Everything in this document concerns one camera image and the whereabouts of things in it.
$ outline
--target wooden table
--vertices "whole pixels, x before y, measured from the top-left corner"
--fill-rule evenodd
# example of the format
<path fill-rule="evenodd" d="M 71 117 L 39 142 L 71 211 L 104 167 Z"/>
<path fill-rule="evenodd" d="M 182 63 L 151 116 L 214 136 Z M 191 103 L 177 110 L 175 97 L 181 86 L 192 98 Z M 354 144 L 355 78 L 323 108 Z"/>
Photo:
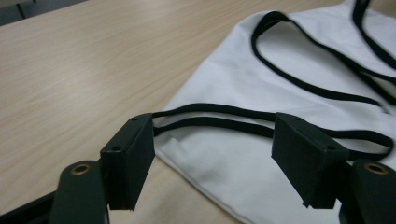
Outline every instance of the wooden table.
<path fill-rule="evenodd" d="M 97 160 L 130 117 L 161 110 L 233 26 L 341 0 L 91 0 L 0 27 L 0 213 Z M 373 8 L 396 16 L 396 2 Z M 237 223 L 155 159 L 136 211 L 112 223 Z"/>

